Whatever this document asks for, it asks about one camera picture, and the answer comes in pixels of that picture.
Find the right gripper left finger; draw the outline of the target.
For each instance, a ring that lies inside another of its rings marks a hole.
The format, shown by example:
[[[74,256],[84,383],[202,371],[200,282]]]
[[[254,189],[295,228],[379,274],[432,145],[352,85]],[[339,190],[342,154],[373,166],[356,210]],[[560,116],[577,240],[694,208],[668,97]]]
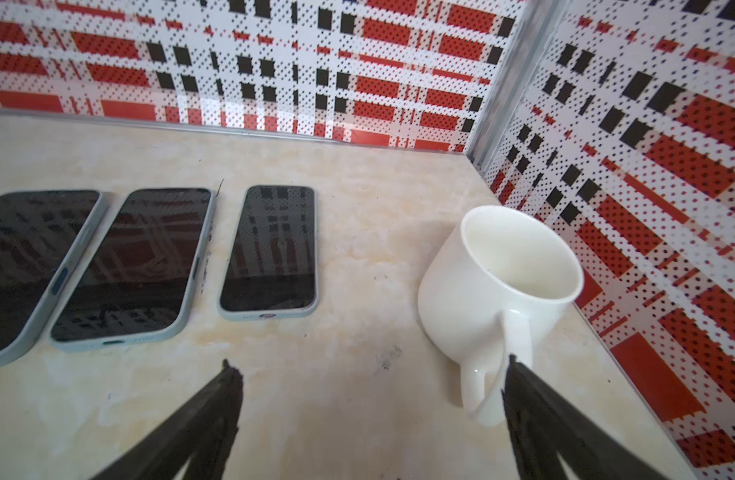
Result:
[[[241,371],[221,372],[97,479],[221,479],[239,432],[244,400]]]

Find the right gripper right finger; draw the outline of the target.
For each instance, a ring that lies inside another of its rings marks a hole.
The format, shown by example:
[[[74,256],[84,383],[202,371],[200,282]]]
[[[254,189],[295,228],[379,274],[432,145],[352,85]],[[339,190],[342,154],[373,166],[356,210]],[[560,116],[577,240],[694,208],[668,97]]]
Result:
[[[521,479],[663,478],[513,354],[501,395]]]

